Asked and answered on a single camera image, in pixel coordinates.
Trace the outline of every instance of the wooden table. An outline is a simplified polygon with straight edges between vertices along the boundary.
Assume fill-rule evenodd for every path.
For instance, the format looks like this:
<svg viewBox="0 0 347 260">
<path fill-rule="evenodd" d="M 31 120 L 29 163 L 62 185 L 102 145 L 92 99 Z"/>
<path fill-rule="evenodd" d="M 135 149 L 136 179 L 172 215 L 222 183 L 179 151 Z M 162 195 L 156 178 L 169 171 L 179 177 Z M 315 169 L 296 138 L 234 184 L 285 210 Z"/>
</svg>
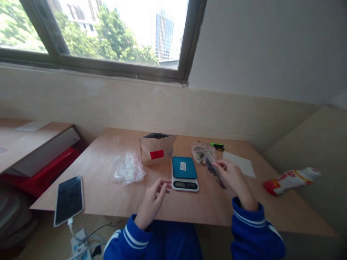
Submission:
<svg viewBox="0 0 347 260">
<path fill-rule="evenodd" d="M 139 137 L 148 133 L 106 128 L 77 160 L 31 206 L 31 209 L 55 210 L 58 184 L 82 175 L 85 209 L 83 213 L 129 217 L 136 213 L 148 186 L 159 177 L 171 179 L 171 162 L 146 166 L 141 182 L 127 186 L 115 183 L 114 156 L 127 151 L 140 154 Z M 264 205 L 266 218 L 279 231 L 335 236 L 335 231 L 295 192 L 273 197 L 262 186 L 278 173 L 245 141 L 177 136 L 174 156 L 191 157 L 191 143 L 223 143 L 226 151 L 252 161 L 256 179 L 246 176 L 256 199 Z M 225 192 L 205 167 L 197 165 L 200 190 L 183 192 L 172 190 L 165 196 L 156 217 L 159 220 L 192 222 L 209 225 L 231 226 L 233 191 Z"/>
<path fill-rule="evenodd" d="M 0 153 L 0 173 L 73 126 L 52 122 L 35 132 L 14 131 L 29 122 L 31 120 L 0 118 L 0 147 L 7 150 Z"/>
</svg>

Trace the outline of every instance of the tree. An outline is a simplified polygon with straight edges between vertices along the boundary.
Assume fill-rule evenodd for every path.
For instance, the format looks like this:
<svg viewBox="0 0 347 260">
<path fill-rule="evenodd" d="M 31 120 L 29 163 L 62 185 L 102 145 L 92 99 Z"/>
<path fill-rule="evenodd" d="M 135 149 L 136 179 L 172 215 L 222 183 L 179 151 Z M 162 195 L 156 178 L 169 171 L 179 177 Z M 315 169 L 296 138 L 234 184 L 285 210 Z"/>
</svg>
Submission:
<svg viewBox="0 0 347 260">
<path fill-rule="evenodd" d="M 96 25 L 96 30 L 100 44 L 104 46 L 102 51 L 107 50 L 102 53 L 104 57 L 119 61 L 159 65 L 150 46 L 143 48 L 138 45 L 132 31 L 120 19 L 117 9 L 109 11 L 106 6 L 101 6 L 99 19 L 100 23 Z"/>
<path fill-rule="evenodd" d="M 19 0 L 0 0 L 0 46 L 47 52 Z"/>
<path fill-rule="evenodd" d="M 71 55 L 102 58 L 95 37 L 90 37 L 85 31 L 82 31 L 77 22 L 70 22 L 66 14 L 57 12 L 54 13 L 54 16 Z"/>
<path fill-rule="evenodd" d="M 151 47 L 138 45 L 116 9 L 100 6 L 96 37 L 89 36 L 64 13 L 55 12 L 54 17 L 71 55 L 159 65 Z M 45 51 L 19 0 L 0 0 L 0 26 L 0 46 Z"/>
</svg>

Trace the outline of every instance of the red and white package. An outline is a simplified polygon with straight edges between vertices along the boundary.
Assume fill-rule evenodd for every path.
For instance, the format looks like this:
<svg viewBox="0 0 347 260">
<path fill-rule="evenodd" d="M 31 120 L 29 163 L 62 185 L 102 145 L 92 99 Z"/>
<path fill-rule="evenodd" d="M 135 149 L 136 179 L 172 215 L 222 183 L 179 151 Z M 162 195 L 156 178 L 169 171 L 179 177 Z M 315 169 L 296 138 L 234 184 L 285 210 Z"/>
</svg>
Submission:
<svg viewBox="0 0 347 260">
<path fill-rule="evenodd" d="M 282 173 L 277 179 L 264 182 L 263 186 L 271 195 L 278 196 L 289 189 L 308 186 L 320 175 L 319 171 L 311 167 L 302 170 L 289 170 Z"/>
</svg>

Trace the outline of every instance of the blue sleeve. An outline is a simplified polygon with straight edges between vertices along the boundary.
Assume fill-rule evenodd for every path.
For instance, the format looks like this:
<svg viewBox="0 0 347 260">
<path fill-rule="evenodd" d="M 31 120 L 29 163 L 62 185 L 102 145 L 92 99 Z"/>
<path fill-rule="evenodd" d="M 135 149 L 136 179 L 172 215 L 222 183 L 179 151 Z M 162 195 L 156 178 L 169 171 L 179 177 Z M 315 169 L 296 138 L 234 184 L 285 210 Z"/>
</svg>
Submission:
<svg viewBox="0 0 347 260">
<path fill-rule="evenodd" d="M 136 226 L 133 214 L 123 230 L 117 230 L 107 242 L 104 249 L 104 260 L 136 259 L 145 251 L 152 233 Z"/>
<path fill-rule="evenodd" d="M 241 208 L 238 197 L 233 198 L 234 215 L 231 231 L 235 240 L 231 243 L 234 260 L 240 259 L 281 259 L 286 255 L 284 242 L 273 227 L 265 220 L 264 208 L 259 204 L 256 212 Z"/>
</svg>

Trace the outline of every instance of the right hand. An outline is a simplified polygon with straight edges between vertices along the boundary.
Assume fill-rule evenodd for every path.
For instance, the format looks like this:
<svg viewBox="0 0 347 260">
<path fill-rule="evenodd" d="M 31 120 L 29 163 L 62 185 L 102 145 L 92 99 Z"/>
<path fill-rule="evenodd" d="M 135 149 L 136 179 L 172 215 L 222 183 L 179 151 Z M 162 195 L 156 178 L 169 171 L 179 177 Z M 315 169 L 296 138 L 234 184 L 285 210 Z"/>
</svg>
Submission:
<svg viewBox="0 0 347 260">
<path fill-rule="evenodd" d="M 236 192 L 242 207 L 247 211 L 257 211 L 258 203 L 240 167 L 229 160 L 218 160 L 213 165 L 218 168 L 223 180 Z"/>
</svg>

